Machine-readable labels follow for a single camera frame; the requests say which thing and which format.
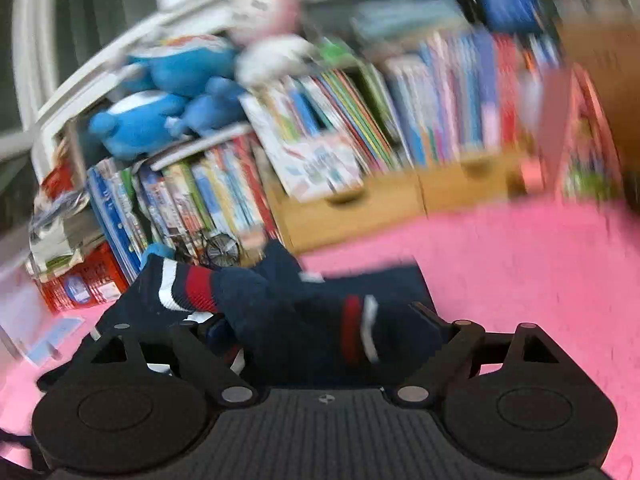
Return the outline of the pink bunny print blanket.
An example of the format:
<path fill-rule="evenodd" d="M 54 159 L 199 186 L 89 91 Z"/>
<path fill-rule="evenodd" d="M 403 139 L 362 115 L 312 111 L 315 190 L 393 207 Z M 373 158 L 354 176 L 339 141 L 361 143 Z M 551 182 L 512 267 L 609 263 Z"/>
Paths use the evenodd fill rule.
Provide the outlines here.
<path fill-rule="evenodd" d="M 437 404 L 397 405 L 400 382 L 255 386 L 233 350 L 218 358 L 258 400 L 219 405 L 178 376 L 168 330 L 209 348 L 220 315 L 119 325 L 78 354 L 107 308 L 50 373 L 2 376 L 2 477 L 638 477 L 639 221 L 622 207 L 526 200 L 295 259 L 313 280 L 417 264 L 440 318 L 484 327 L 471 370 Z"/>

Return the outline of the pink white plush toy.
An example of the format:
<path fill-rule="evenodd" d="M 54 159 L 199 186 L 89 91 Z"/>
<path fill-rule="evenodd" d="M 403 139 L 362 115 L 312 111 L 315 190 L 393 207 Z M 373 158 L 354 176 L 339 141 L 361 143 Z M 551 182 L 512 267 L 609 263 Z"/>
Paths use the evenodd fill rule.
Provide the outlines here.
<path fill-rule="evenodd" d="M 228 35 L 240 49 L 235 80 L 252 88 L 307 71 L 318 49 L 299 35 L 300 0 L 230 0 Z"/>

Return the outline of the white pocket printer box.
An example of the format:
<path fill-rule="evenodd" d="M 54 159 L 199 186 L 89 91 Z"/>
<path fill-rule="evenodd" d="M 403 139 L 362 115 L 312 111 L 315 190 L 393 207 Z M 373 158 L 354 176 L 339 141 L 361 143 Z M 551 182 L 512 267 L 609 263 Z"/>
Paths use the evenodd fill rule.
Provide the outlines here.
<path fill-rule="evenodd" d="M 276 120 L 258 99 L 244 94 L 240 102 L 288 196 L 306 202 L 360 187 L 361 171 L 346 133 L 285 141 Z"/>

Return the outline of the miniature black bicycle model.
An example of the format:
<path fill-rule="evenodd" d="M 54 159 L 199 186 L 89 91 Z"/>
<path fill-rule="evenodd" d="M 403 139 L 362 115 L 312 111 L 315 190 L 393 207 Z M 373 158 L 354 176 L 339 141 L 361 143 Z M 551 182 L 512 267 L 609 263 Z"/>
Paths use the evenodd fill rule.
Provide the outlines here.
<path fill-rule="evenodd" d="M 165 236 L 163 243 L 178 261 L 206 268 L 236 266 L 241 260 L 239 242 L 224 232 L 183 231 Z"/>

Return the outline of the red plastic crate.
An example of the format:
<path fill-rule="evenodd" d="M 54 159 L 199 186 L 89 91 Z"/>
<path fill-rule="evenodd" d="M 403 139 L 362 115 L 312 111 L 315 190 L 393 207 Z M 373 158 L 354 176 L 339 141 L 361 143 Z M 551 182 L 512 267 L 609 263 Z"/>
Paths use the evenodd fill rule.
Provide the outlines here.
<path fill-rule="evenodd" d="M 45 281 L 35 278 L 35 284 L 54 314 L 109 304 L 128 288 L 107 242 L 65 273 Z"/>

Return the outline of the blue plush toy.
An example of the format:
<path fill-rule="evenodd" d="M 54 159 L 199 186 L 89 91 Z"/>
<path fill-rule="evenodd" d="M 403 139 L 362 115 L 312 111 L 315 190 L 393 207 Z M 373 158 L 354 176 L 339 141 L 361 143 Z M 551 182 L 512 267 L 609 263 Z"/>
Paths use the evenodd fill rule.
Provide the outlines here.
<path fill-rule="evenodd" d="M 152 155 L 190 136 L 214 136 L 245 119 L 235 80 L 238 50 L 227 38 L 195 35 L 126 54 L 124 96 L 88 123 L 90 136 L 120 160 Z"/>

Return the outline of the stack of papers and magazines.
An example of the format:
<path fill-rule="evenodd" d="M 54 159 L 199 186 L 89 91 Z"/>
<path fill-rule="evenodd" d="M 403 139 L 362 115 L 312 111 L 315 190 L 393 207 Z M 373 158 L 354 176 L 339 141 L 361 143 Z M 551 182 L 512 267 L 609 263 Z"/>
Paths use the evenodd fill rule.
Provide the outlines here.
<path fill-rule="evenodd" d="M 54 167 L 40 184 L 28 224 L 26 270 L 40 283 L 51 281 L 85 261 L 104 241 L 94 215 L 77 142 L 64 139 Z"/>

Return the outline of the white and navy zip jacket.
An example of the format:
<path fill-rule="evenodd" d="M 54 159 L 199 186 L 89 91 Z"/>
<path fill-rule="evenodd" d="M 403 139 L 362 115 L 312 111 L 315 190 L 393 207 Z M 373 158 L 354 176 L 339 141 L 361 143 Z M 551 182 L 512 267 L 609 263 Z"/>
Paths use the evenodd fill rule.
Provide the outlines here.
<path fill-rule="evenodd" d="M 201 312 L 222 317 L 206 344 L 217 356 L 243 351 L 255 386 L 392 386 L 446 342 L 417 264 L 313 280 L 270 240 L 249 268 L 149 256 L 76 352 L 119 325 L 161 330 Z"/>

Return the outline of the blue plush ball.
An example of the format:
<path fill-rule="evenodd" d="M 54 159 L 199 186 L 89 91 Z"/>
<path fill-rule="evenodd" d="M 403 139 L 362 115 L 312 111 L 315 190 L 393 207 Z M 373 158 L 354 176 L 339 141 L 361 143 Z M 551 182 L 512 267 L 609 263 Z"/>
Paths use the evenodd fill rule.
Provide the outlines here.
<path fill-rule="evenodd" d="M 151 256 L 157 256 L 165 259 L 175 258 L 175 249 L 162 243 L 149 244 L 140 258 L 140 266 L 144 268 L 149 262 Z"/>

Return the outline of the wooden drawer organizer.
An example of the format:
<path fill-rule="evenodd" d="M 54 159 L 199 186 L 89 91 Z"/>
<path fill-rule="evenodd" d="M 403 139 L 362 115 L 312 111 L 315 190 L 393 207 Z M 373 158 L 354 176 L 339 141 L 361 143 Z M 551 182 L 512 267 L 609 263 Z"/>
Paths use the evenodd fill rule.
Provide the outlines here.
<path fill-rule="evenodd" d="M 542 163 L 520 150 L 366 177 L 358 188 L 305 203 L 286 195 L 268 162 L 260 170 L 280 239 L 297 255 L 414 218 L 505 202 L 544 188 Z"/>

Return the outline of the blue notebook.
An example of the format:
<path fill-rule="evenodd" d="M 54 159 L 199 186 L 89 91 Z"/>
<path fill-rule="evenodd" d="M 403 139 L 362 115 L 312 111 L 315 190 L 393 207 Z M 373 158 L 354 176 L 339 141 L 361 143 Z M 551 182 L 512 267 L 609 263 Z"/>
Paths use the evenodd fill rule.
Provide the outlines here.
<path fill-rule="evenodd" d="M 41 366 L 54 358 L 66 339 L 85 323 L 83 318 L 57 318 L 50 328 L 24 354 L 27 362 Z"/>

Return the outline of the row of standing books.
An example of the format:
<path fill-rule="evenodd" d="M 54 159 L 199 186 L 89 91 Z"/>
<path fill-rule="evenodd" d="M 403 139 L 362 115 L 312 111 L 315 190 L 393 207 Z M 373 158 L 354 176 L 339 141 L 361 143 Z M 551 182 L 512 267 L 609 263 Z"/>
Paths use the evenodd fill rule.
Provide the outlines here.
<path fill-rule="evenodd" d="M 563 202 L 620 195 L 620 163 L 590 77 L 563 65 L 546 37 L 521 44 L 486 29 L 452 30 L 379 60 L 336 42 L 314 46 L 306 73 L 242 86 L 244 94 L 272 115 L 282 140 L 346 133 L 361 180 L 520 150 L 542 163 L 544 188 L 528 194 Z M 282 242 L 263 162 L 272 169 L 246 114 L 214 136 L 135 160 L 107 152 L 90 167 L 88 188 L 125 278 L 139 274 L 149 244 L 178 232 L 230 234 L 240 261 L 266 240 Z"/>

